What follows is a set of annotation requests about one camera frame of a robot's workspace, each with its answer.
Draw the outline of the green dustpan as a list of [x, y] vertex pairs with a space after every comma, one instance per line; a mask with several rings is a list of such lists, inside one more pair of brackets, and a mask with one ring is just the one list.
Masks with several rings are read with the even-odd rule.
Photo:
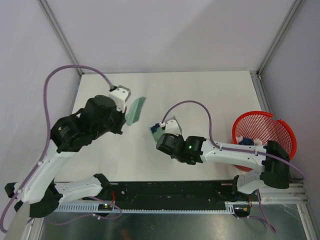
[[163, 134], [182, 135], [182, 128], [175, 116], [170, 117], [163, 123], [158, 122], [154, 124], [149, 130], [155, 142], [157, 142]]

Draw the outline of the blue paper scrap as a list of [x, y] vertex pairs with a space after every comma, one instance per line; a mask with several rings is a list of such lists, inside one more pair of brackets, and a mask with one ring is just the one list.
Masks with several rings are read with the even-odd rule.
[[155, 125], [151, 126], [151, 127], [150, 127], [151, 133], [152, 133], [152, 134], [156, 133], [157, 130], [158, 130], [158, 128], [160, 128], [160, 127], [161, 127], [161, 126], [160, 126], [159, 123], [156, 123]]

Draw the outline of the green hand brush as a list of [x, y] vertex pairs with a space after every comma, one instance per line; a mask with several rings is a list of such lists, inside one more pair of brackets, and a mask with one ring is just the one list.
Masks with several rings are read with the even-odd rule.
[[146, 97], [144, 96], [139, 97], [133, 101], [128, 110], [128, 113], [125, 116], [127, 126], [132, 126], [139, 121], [145, 101]]

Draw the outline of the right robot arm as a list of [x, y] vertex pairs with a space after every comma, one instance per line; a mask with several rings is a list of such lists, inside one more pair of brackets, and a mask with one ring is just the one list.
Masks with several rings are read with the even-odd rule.
[[250, 168], [250, 172], [233, 179], [230, 194], [237, 201], [261, 188], [288, 189], [290, 185], [290, 157], [273, 140], [266, 145], [213, 144], [200, 136], [184, 139], [182, 135], [165, 133], [157, 141], [156, 149], [188, 165], [224, 163]]

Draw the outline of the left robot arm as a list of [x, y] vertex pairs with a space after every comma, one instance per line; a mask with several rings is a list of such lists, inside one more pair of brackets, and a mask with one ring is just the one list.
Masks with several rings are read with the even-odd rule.
[[77, 112], [60, 118], [50, 130], [48, 148], [35, 164], [37, 169], [31, 178], [25, 185], [11, 182], [4, 188], [9, 198], [17, 200], [15, 211], [29, 202], [29, 217], [43, 218], [74, 200], [111, 199], [111, 184], [102, 173], [67, 183], [55, 182], [54, 178], [82, 147], [108, 132], [121, 135], [126, 111], [125, 101], [97, 95], [89, 98]]

